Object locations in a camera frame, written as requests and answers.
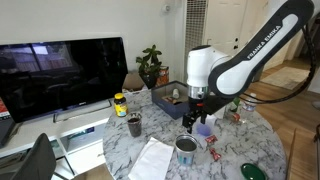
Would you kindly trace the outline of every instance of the white paper towel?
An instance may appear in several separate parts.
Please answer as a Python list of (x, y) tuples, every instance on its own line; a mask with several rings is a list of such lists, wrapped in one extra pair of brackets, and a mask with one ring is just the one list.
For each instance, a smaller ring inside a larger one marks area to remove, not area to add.
[(131, 180), (164, 180), (173, 147), (151, 137), (139, 154), (128, 177)]

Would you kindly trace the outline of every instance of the black cable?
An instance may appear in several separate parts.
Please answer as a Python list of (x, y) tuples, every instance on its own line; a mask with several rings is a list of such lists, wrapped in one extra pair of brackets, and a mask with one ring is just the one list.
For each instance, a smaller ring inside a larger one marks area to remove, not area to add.
[(315, 53), (315, 48), (314, 45), (312, 43), (310, 34), (309, 34), (309, 27), (308, 24), (305, 26), (305, 28), (302, 28), (302, 32), (304, 35), (304, 39), (306, 41), (307, 47), (308, 47), (308, 53), (310, 56), (310, 71), (309, 71), (309, 75), (307, 77), (307, 79), (305, 80), (305, 82), (302, 84), (302, 86), (300, 86), (299, 89), (297, 89), (295, 92), (293, 92), (292, 94), (285, 96), (283, 98), (279, 98), (279, 99), (274, 99), (274, 100), (263, 100), (263, 99), (259, 99), (256, 97), (252, 97), (249, 94), (243, 93), (243, 95), (251, 97), (252, 99), (257, 100), (257, 102), (255, 102), (256, 104), (272, 104), (272, 103), (278, 103), (278, 102), (282, 102), (282, 101), (286, 101), (290, 98), (293, 98), (295, 96), (297, 96), (298, 94), (300, 94), (306, 87), (309, 86), (312, 78), (314, 77), (314, 74), (316, 72), (316, 53)]

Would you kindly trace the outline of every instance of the potted plant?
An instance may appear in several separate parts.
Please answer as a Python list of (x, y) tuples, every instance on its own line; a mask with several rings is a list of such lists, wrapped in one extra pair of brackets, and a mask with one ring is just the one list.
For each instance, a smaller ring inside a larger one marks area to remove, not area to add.
[(147, 87), (153, 88), (157, 83), (157, 78), (159, 76), (161, 61), (158, 59), (158, 55), (161, 55), (161, 51), (156, 49), (156, 45), (151, 48), (147, 48), (142, 51), (147, 55), (144, 57), (137, 57), (136, 62), (140, 63), (139, 74), (147, 85)]

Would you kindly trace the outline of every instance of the black tv screen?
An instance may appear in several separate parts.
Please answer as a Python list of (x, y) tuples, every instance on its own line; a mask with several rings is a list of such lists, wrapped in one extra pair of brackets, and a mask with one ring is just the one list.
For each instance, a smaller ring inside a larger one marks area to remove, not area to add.
[(122, 38), (0, 45), (0, 96), (15, 122), (95, 103), (121, 92)]

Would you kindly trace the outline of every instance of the round table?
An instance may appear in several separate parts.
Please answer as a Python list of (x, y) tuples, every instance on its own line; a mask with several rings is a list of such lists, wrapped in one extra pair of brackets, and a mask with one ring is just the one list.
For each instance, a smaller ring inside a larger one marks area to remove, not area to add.
[[(125, 118), (113, 114), (106, 124), (103, 148), (106, 165), (114, 179), (129, 179), (128, 174), (140, 151), (150, 137), (174, 146), (178, 135), (186, 134), (182, 118), (172, 119), (157, 105), (152, 104), (150, 91), (127, 96), (129, 109), (139, 106), (142, 114), (142, 134), (133, 138)], [(278, 135), (271, 125), (257, 112), (254, 120), (243, 124), (218, 119), (213, 134), (218, 141), (212, 146), (201, 143), (191, 167), (179, 165), (176, 150), (172, 154), (166, 179), (244, 179), (240, 166), (253, 163), (260, 167), (269, 179), (285, 179), (286, 156)], [(214, 147), (222, 157), (214, 161), (209, 152)]]

